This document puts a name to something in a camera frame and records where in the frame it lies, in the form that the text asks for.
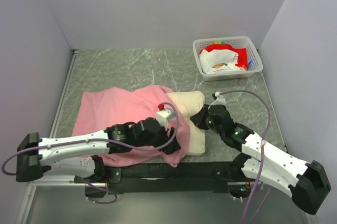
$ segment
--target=wall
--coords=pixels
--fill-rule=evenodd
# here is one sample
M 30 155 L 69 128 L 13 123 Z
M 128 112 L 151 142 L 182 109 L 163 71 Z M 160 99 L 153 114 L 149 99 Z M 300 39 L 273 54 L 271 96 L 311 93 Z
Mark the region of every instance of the wall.
M 336 16 L 336 0 L 285 0 L 259 50 L 289 152 L 321 162 L 330 178 L 320 224 L 337 220 Z
M 29 132 L 47 136 L 71 50 L 45 0 L 0 0 L 0 163 Z M 8 165 L 15 171 L 15 161 Z M 1 223 L 13 223 L 26 184 L 0 174 Z
M 48 0 L 71 48 L 190 48 L 245 35 L 259 47 L 284 0 Z

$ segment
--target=white plastic basket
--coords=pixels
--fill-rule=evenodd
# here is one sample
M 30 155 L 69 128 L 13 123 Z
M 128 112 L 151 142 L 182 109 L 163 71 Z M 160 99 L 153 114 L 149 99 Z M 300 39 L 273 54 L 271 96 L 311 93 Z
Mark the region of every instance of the white plastic basket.
M 215 41 L 225 41 L 226 44 L 232 45 L 234 48 L 246 48 L 248 58 L 252 59 L 252 65 L 248 68 L 247 71 L 233 71 L 217 74 L 205 74 L 200 65 L 199 61 L 199 52 L 207 47 L 212 45 Z M 256 48 L 250 38 L 245 36 L 240 37 L 227 37 L 227 38 L 206 38 L 203 40 L 196 40 L 193 42 L 193 52 L 196 61 L 196 65 L 199 69 L 202 79 L 204 81 L 216 81 L 216 80 L 226 80 L 226 79 L 235 79 L 235 78 L 245 78 L 250 77 L 256 72 L 263 70 L 263 65 L 259 54 L 256 51 Z

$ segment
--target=table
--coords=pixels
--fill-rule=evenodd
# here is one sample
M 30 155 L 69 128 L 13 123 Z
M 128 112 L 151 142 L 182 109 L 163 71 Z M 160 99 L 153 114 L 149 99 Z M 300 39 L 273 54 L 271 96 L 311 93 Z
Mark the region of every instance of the table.
M 213 101 L 212 94 L 216 91 L 245 89 L 256 92 L 271 108 L 272 120 L 266 139 L 285 150 L 262 73 L 247 79 L 204 82 L 196 67 L 192 49 L 79 50 L 75 56 L 62 109 L 56 119 L 54 137 L 71 136 L 83 92 L 97 92 L 111 87 L 132 91 L 159 84 L 175 92 L 201 91 L 208 104 Z M 234 121 L 247 125 L 260 135 L 263 133 L 267 114 L 256 97 L 247 93 L 233 93 L 228 94 L 226 100 L 226 107 Z M 238 153 L 225 145 L 214 132 L 206 131 L 205 153 L 199 157 L 185 157 L 182 162 L 232 161 Z M 147 162 L 162 163 L 164 159 Z

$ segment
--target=purple cable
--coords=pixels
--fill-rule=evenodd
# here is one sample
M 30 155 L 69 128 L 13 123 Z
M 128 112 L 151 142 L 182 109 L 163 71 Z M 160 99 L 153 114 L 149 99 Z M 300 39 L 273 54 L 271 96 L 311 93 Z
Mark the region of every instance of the purple cable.
M 257 172 L 257 176 L 256 176 L 256 183 L 254 184 L 253 186 L 253 189 L 250 193 L 250 195 L 248 196 L 248 199 L 247 199 L 247 204 L 244 208 L 244 211 L 242 213 L 242 218 L 241 218 L 241 224 L 244 223 L 245 219 L 246 219 L 246 216 L 247 216 L 247 213 L 248 213 L 248 209 L 249 209 L 249 206 L 251 204 L 251 201 L 252 201 L 252 198 L 254 197 L 255 195 L 255 192 L 256 192 L 256 189 L 257 189 L 257 184 L 258 184 L 258 181 L 261 177 L 261 173 L 262 173 L 262 168 L 263 168 L 263 161 L 264 161 L 264 144 L 263 144 L 263 141 L 267 135 L 267 132 L 268 132 L 268 129 L 270 127 L 270 121 L 271 121 L 271 115 L 270 115 L 270 110 L 269 110 L 269 107 L 267 105 L 267 103 L 259 96 L 257 95 L 256 93 L 252 92 L 252 91 L 247 91 L 247 90 L 235 90 L 235 91 L 227 91 L 227 92 L 221 92 L 220 95 L 225 95 L 225 94 L 229 94 L 229 93 L 234 93 L 234 92 L 246 92 L 246 93 L 249 93 L 253 96 L 256 96 L 262 103 L 263 105 L 265 106 L 266 110 L 267 110 L 267 114 L 268 114 L 268 121 L 267 121 L 267 126 L 265 127 L 265 130 L 262 134 L 262 140 L 261 140 L 261 162 L 260 162 L 260 168 L 259 168 L 259 171 Z M 266 193 L 266 196 L 264 198 L 264 200 L 261 202 L 260 206 L 258 207 L 257 211 L 254 213 L 251 221 L 253 220 L 253 218 L 257 215 L 257 213 L 259 212 L 259 210 L 261 209 L 262 205 L 264 204 L 265 200 L 267 199 L 269 195 L 269 192 Z
M 119 141 L 115 141 L 115 140 L 109 140 L 109 139 L 90 139 L 89 141 L 90 142 L 92 142 L 92 141 L 106 141 L 106 142 L 109 142 L 109 143 L 115 143 L 117 145 L 125 146 L 125 147 L 131 148 L 131 149 L 137 149 L 137 150 L 141 150 L 141 151 L 153 151 L 153 150 L 159 150 L 159 149 L 162 149 L 162 148 L 166 147 L 167 145 L 169 145 L 174 140 L 174 138 L 177 135 L 177 131 L 178 131 L 178 128 L 179 128 L 179 115 L 178 115 L 177 109 L 174 107 L 173 104 L 168 103 L 168 102 L 163 102 L 162 104 L 166 104 L 166 105 L 170 106 L 172 108 L 173 112 L 174 112 L 175 117 L 176 117 L 176 128 L 175 128 L 175 130 L 174 130 L 171 138 L 165 144 L 163 144 L 163 145 L 161 145 L 159 147 L 156 147 L 156 148 L 143 149 L 142 147 L 135 147 L 135 146 L 123 143 L 123 142 L 119 142 Z M 73 141 L 73 142 L 64 142 L 64 143 L 51 144 L 50 148 L 61 147 L 61 146 L 66 146 L 66 145 L 74 145 L 74 144 L 78 144 L 78 143 L 88 143 L 88 141 L 86 141 L 86 140 L 78 140 L 78 141 Z M 14 157 L 16 157 L 16 156 L 18 156 L 20 154 L 26 153 L 26 152 L 30 152 L 30 151 L 34 151 L 34 150 L 39 150 L 39 149 L 47 149 L 47 148 L 48 148 L 48 146 L 38 146 L 38 147 L 31 147 L 31 148 L 28 148 L 28 149 L 23 149 L 23 150 L 20 150 L 20 151 L 16 152 L 12 156 L 8 157 L 3 162 L 3 164 L 1 165 L 1 171 L 2 171 L 2 173 L 6 174 L 8 176 L 15 176 L 16 173 L 8 172 L 8 171 L 5 170 L 6 164 L 9 161 L 11 161 L 11 159 L 13 159 Z M 108 202 L 99 202 L 99 201 L 95 201 L 95 200 L 89 198 L 89 200 L 91 202 L 95 202 L 97 204 L 110 204 L 110 203 L 116 202 L 116 200 L 117 200 L 117 194 L 115 194 L 114 192 L 109 191 L 108 189 L 104 189 L 104 188 L 100 188 L 98 186 L 95 186 L 92 183 L 90 183 L 89 181 L 85 180 L 84 178 L 81 178 L 81 179 L 82 179 L 83 182 L 85 182 L 89 186 L 91 186 L 91 187 L 93 187 L 95 189 L 101 190 L 101 191 L 106 191 L 107 193 L 110 193 L 110 194 L 112 194 L 112 195 L 115 196 L 114 200 L 108 201 Z

